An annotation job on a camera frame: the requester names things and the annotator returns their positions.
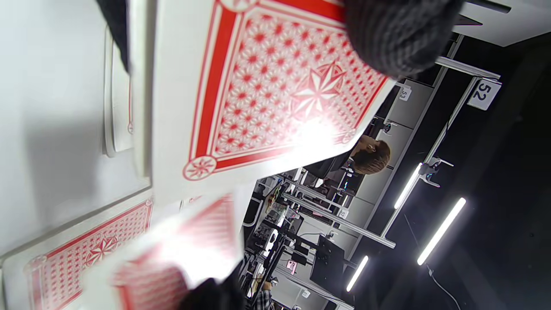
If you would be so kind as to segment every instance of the plaid shirt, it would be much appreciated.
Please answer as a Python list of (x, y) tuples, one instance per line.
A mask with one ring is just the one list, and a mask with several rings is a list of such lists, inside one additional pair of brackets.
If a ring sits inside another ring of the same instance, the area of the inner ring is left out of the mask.
[(256, 298), (254, 310), (270, 310), (272, 309), (272, 293), (268, 290), (262, 290), (258, 292), (258, 297)]

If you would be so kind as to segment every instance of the number sign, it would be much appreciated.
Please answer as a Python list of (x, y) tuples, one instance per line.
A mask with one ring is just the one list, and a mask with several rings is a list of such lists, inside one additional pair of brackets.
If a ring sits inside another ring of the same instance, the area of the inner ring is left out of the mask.
[(481, 79), (474, 88), (467, 104), (486, 111), (500, 88), (500, 82)]
[(409, 95), (411, 95), (411, 94), (412, 94), (412, 89), (411, 88), (402, 87), (398, 97), (400, 98), (400, 100), (408, 101)]

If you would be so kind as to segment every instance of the number 52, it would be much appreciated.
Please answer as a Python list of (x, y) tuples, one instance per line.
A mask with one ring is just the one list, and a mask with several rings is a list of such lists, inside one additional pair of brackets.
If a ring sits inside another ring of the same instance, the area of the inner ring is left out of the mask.
[(477, 97), (479, 100), (482, 101), (486, 99), (486, 94), (482, 94), (482, 97), (481, 97), (478, 91), (490, 93), (490, 90), (491, 90), (490, 85), (480, 83), (478, 84), (478, 89), (474, 92), (473, 98)]

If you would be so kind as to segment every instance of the red and white playing card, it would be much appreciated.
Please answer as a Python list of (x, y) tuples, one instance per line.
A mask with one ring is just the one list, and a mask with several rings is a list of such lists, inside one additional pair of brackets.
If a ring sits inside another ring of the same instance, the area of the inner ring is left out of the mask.
[(177, 309), (188, 290), (226, 278), (243, 256), (236, 227), (238, 191), (202, 196), (176, 217), (114, 253), (84, 275), (90, 309)]
[(133, 147), (133, 117), (130, 76), (111, 33), (105, 31), (104, 125), (105, 148), (109, 157)]
[(353, 147), (394, 85), (324, 0), (158, 4), (153, 182), (172, 201)]
[(79, 309), (82, 272), (152, 223), (176, 214), (179, 203), (153, 214), (151, 190), (135, 195), (33, 245), (3, 263), (8, 309)]

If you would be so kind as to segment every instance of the short brown hair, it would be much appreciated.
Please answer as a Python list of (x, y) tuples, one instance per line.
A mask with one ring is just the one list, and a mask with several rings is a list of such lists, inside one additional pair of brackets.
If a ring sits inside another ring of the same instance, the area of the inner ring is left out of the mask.
[(358, 153), (352, 156), (354, 160), (354, 170), (361, 174), (374, 174), (386, 167), (390, 161), (390, 147), (385, 141), (379, 141), (379, 146), (375, 152), (369, 153), (365, 149), (361, 149)]

